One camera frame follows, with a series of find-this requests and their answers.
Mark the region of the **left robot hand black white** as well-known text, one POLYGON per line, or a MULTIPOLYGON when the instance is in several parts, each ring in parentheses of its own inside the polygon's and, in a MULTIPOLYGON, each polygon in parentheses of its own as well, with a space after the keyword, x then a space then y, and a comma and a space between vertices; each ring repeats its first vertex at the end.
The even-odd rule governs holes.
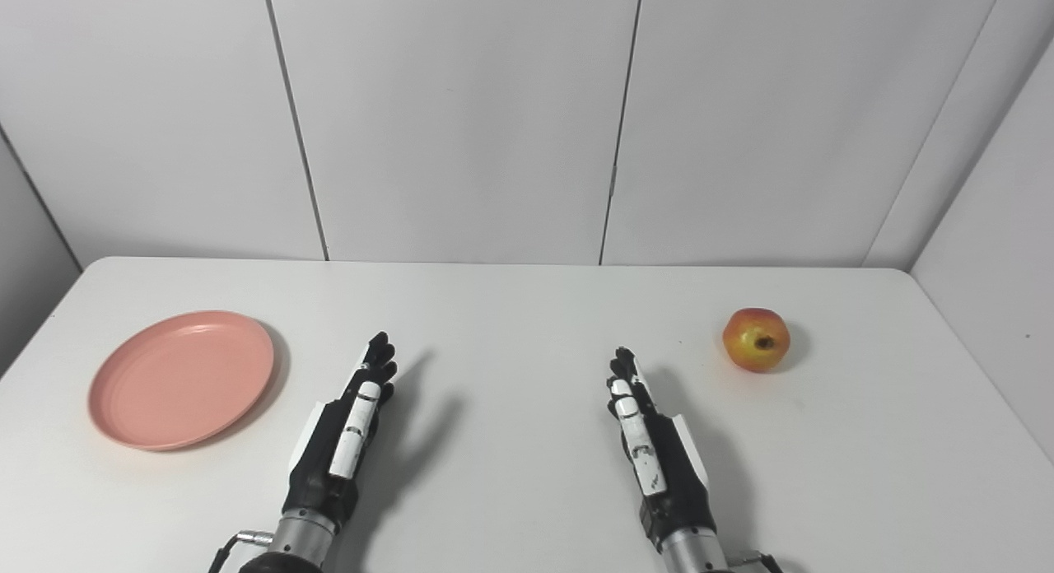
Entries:
POLYGON ((339 397, 316 407, 287 476, 282 512, 311 510, 336 529, 350 520, 358 499, 355 477, 379 428, 380 408, 394 393, 394 356, 388 334, 379 332, 362 352, 339 397))

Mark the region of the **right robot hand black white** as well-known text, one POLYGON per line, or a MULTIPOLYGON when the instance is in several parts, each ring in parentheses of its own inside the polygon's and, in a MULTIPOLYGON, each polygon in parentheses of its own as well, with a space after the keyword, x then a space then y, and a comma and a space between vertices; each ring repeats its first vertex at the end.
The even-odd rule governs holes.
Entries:
POLYGON ((616 349, 609 368, 609 412, 620 427, 623 453, 642 493, 645 536, 663 552, 678 532, 716 531, 707 469, 684 417, 659 411, 627 347, 616 349))

